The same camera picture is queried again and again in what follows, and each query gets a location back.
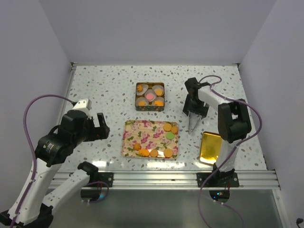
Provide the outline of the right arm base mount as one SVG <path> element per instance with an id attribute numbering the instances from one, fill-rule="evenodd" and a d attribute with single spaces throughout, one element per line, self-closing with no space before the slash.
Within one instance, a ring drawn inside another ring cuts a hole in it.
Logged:
<path id="1" fill-rule="evenodd" d="M 224 188 L 224 187 L 233 187 L 237 188 L 240 186 L 238 175 L 236 172 L 216 172 L 210 178 L 211 172 L 198 172 L 197 176 L 197 185 L 200 188 L 202 184 L 206 181 L 204 187 L 207 188 Z"/>

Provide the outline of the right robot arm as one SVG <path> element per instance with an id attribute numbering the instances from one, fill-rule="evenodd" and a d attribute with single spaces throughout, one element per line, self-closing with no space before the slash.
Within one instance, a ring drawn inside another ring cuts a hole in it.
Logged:
<path id="1" fill-rule="evenodd" d="M 228 182 L 227 173 L 235 168 L 238 143 L 246 139 L 252 130 L 246 102 L 218 94 L 210 83 L 201 83 L 194 77 L 187 79 L 185 86 L 188 94 L 183 113 L 189 118 L 189 132 L 194 130 L 200 120 L 207 117 L 210 107 L 218 114 L 218 134 L 222 143 L 211 180 L 214 185 L 223 186 Z"/>

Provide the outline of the orange leaf cookie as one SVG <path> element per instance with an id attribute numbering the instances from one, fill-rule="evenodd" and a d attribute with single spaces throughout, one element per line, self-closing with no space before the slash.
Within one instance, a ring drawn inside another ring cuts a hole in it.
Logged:
<path id="1" fill-rule="evenodd" d="M 139 103 L 138 103 L 138 106 L 146 106 L 146 102 L 144 100 L 141 100 Z"/>

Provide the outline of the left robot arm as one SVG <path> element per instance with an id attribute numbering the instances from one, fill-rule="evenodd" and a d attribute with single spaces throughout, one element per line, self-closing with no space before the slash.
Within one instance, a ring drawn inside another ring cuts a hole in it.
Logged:
<path id="1" fill-rule="evenodd" d="M 55 212 L 76 191 L 96 184 L 109 187 L 98 168 L 84 161 L 64 183 L 47 193 L 55 174 L 80 143 L 108 138 L 110 129 L 103 113 L 98 113 L 97 119 L 98 127 L 85 112 L 70 110 L 60 125 L 39 140 L 26 184 L 14 205 L 1 212 L 1 224 L 11 228 L 48 228 Z"/>

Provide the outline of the round dotted orange cookie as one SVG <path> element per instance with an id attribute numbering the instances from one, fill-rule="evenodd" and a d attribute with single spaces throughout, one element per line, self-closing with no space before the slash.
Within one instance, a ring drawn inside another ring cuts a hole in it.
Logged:
<path id="1" fill-rule="evenodd" d="M 163 90 L 162 89 L 156 89 L 155 93 L 157 96 L 162 96 L 163 95 Z"/>

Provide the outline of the gold tin lid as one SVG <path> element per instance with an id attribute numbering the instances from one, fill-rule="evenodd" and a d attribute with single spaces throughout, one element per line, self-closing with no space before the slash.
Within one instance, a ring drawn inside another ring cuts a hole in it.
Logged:
<path id="1" fill-rule="evenodd" d="M 219 157 L 222 138 L 217 133 L 204 132 L 201 140 L 199 161 L 214 164 Z"/>

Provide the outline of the metal tongs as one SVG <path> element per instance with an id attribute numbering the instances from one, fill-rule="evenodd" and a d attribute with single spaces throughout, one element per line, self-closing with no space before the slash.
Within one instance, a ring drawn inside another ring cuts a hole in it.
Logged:
<path id="1" fill-rule="evenodd" d="M 201 115 L 189 112 L 188 133 L 191 134 L 201 120 Z"/>

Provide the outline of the pink sandwich cookie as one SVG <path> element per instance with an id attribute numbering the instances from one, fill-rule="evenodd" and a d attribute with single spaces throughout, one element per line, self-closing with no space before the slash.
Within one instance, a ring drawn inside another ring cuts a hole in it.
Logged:
<path id="1" fill-rule="evenodd" d="M 148 93 L 148 94 L 146 95 L 146 99 L 149 100 L 149 101 L 154 100 L 154 94 L 153 94 L 153 93 Z"/>

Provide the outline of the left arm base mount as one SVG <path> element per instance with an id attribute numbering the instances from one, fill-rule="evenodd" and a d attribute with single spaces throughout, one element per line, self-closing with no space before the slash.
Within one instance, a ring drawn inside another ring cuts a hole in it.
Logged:
<path id="1" fill-rule="evenodd" d="M 114 173 L 113 172 L 96 172 L 90 177 L 89 183 L 93 183 L 93 187 L 102 188 L 108 185 L 109 188 L 113 186 Z"/>

